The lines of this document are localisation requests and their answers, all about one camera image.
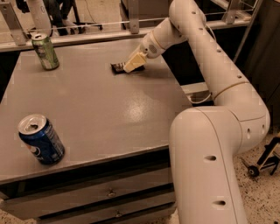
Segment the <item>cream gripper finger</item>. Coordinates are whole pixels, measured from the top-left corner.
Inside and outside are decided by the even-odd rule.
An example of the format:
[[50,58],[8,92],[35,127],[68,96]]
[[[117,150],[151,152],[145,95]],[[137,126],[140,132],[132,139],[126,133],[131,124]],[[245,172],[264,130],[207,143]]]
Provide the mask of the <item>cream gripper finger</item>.
[[130,73],[146,63],[146,53],[137,52],[124,65],[123,70]]

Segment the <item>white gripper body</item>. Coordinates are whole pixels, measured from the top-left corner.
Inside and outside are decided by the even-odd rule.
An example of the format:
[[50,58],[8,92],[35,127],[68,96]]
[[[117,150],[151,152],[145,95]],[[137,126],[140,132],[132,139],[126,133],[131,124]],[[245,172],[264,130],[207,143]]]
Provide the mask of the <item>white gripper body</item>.
[[156,41],[153,32],[147,33],[140,44],[140,51],[143,52],[147,58],[154,59],[164,52],[164,49]]

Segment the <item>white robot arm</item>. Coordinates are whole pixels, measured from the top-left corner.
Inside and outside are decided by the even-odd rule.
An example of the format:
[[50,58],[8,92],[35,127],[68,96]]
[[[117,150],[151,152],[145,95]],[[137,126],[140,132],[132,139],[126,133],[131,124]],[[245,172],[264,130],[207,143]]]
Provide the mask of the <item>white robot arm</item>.
[[260,95],[205,28],[194,0],[172,0],[169,16],[129,56],[129,73],[170,46],[188,42],[213,105],[179,113],[170,128],[171,172],[179,224],[248,224],[233,157],[270,128]]

